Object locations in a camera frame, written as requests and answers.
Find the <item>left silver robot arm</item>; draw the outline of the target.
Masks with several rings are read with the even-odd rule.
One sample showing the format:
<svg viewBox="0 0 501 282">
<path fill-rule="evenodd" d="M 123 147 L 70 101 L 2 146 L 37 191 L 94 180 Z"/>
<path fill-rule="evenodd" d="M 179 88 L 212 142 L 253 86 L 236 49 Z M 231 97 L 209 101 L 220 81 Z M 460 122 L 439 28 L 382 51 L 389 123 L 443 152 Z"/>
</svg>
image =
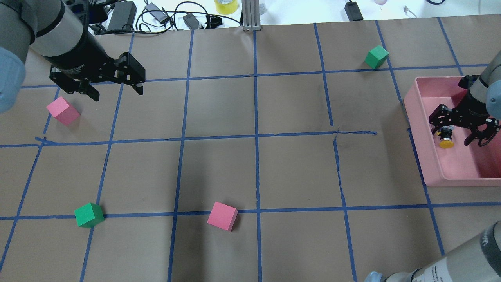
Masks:
<svg viewBox="0 0 501 282">
<path fill-rule="evenodd" d="M 1 112 L 16 103 L 29 50 L 50 63 L 50 80 L 68 94 L 99 101 L 93 84 L 108 81 L 143 95 L 145 68 L 130 53 L 107 55 L 89 32 L 94 7 L 88 0 L 2 0 L 0 10 Z"/>
</svg>

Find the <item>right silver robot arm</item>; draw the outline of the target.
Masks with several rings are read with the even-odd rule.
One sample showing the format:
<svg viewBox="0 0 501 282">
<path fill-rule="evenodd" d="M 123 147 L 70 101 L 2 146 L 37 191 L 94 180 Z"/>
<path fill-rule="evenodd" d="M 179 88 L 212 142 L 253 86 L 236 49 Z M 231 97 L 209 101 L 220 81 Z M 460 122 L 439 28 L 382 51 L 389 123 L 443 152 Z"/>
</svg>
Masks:
<svg viewBox="0 0 501 282">
<path fill-rule="evenodd" d="M 500 55 L 481 75 L 418 77 L 404 99 L 428 187 L 500 184 Z M 411 272 L 367 282 L 499 282 L 500 222 Z"/>
</svg>

